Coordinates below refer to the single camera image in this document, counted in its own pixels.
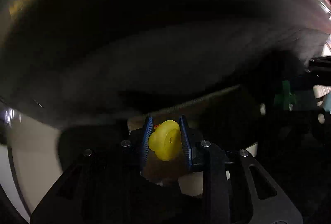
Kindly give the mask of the yellow rubber duck toy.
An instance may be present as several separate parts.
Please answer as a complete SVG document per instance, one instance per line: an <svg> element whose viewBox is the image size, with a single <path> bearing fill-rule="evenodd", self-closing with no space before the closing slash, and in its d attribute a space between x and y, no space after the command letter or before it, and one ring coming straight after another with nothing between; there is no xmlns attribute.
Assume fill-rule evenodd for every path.
<svg viewBox="0 0 331 224"><path fill-rule="evenodd" d="M161 123L151 134L148 142L152 150L161 161L172 161L182 152L180 126L173 120Z"/></svg>

